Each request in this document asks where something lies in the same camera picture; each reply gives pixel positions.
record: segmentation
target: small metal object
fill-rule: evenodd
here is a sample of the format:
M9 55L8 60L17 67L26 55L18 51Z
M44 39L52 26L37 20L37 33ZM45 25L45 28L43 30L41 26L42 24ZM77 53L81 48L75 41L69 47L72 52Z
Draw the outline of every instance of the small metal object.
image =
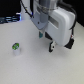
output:
M15 56L20 54L20 45L19 45L19 43L15 43L12 46L12 49L13 49L13 53L14 53Z

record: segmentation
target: black cable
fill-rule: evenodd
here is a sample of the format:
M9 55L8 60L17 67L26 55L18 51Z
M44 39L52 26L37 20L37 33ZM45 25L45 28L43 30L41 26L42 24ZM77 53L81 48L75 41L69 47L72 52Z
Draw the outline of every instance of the black cable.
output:
M25 9L26 13L32 18L32 15L28 12L28 10L26 9L26 7L24 6L22 0L20 0L20 2L22 4L23 8Z

